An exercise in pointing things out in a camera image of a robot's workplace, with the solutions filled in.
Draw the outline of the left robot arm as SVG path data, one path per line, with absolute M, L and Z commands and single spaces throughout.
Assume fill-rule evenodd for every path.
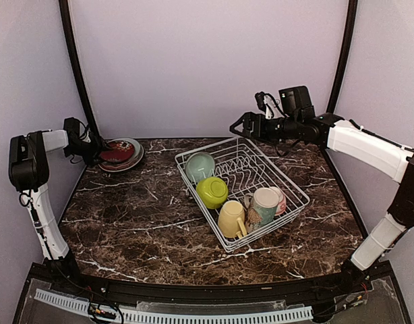
M 39 130 L 13 137 L 9 144 L 9 181 L 20 193 L 19 203 L 28 210 L 44 257 L 65 262 L 71 258 L 52 210 L 48 180 L 47 154 L 62 150 L 66 157 L 76 155 L 86 165 L 96 165 L 107 150 L 105 140 L 88 128 L 81 130 L 80 120 L 65 119 L 62 130 Z

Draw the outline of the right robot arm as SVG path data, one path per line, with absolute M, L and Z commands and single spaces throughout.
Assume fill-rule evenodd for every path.
M 278 99 L 266 92 L 256 93 L 259 113 L 244 113 L 230 131 L 270 145 L 296 140 L 344 153 L 399 184 L 385 216 L 350 256 L 348 267 L 336 276 L 336 288 L 349 293 L 360 284 L 361 272 L 414 227 L 414 148 L 383 138 L 351 119 L 333 113 L 316 115 L 306 86 L 278 93 Z

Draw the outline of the light teal plate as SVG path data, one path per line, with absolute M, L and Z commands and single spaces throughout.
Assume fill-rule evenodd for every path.
M 141 152 L 140 143 L 137 140 L 134 140 L 133 138 L 117 138 L 117 139 L 114 139 L 114 140 L 126 140 L 126 141 L 132 143 L 135 147 L 135 153 L 130 159 L 128 159 L 127 161 L 122 162 L 122 163 L 107 163 L 107 162 L 105 162 L 101 159 L 101 161 L 103 163 L 107 163 L 107 164 L 111 164 L 111 165 L 120 165 L 120 164 L 124 164 L 124 163 L 129 163 L 130 161 L 134 160 Z

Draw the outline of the dark red floral bowl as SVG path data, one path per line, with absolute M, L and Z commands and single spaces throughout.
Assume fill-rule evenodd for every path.
M 107 143 L 107 149 L 99 157 L 107 163 L 122 163 L 135 153 L 135 147 L 126 140 L 112 140 Z

